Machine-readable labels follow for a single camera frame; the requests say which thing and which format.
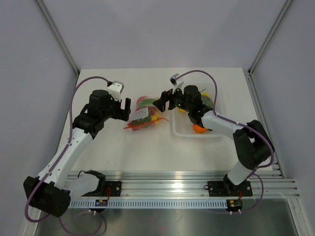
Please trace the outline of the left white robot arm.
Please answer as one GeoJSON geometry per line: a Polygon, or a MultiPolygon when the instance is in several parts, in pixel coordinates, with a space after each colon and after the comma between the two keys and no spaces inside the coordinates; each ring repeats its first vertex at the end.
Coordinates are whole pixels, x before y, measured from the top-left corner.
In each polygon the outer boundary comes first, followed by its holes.
{"type": "Polygon", "coordinates": [[[41,210],[54,217],[62,216],[72,199],[81,196],[100,196],[107,193],[106,176],[89,170],[65,187],[69,171],[84,149],[95,139],[104,123],[112,118],[128,121],[131,99],[115,99],[113,91],[94,90],[88,103],[76,118],[70,120],[70,133],[66,144],[59,149],[49,164],[36,176],[27,177],[23,187],[27,197],[24,214],[28,221],[36,220],[29,216],[29,207],[41,210]]]}

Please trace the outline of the green netted melon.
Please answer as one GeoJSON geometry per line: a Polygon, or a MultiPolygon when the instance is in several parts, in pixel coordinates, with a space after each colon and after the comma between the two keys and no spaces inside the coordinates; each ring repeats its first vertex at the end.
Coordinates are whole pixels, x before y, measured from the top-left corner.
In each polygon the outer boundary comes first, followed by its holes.
{"type": "Polygon", "coordinates": [[[206,107],[210,109],[213,109],[214,103],[210,97],[206,95],[201,95],[201,99],[202,99],[203,105],[205,105],[206,107]]]}

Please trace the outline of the yellow bell pepper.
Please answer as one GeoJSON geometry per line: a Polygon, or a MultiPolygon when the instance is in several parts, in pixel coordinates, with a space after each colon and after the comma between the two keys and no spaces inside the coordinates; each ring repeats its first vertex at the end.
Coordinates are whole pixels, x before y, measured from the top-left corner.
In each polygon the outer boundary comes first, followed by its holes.
{"type": "Polygon", "coordinates": [[[151,121],[153,122],[153,123],[155,123],[155,122],[159,122],[160,120],[163,120],[163,119],[165,119],[163,116],[161,116],[160,114],[153,114],[152,116],[151,116],[151,121]]]}

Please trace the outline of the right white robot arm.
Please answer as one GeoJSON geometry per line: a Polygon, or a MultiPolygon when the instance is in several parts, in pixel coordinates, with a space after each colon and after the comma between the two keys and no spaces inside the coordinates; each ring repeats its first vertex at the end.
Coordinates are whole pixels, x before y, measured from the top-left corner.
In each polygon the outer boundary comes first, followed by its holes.
{"type": "Polygon", "coordinates": [[[264,161],[274,160],[274,146],[259,121],[244,124],[221,116],[214,106],[203,103],[197,86],[164,91],[153,105],[161,112],[174,108],[185,110],[193,124],[217,131],[234,142],[238,161],[223,178],[224,191],[229,195],[236,194],[256,170],[264,168],[264,161]]]}

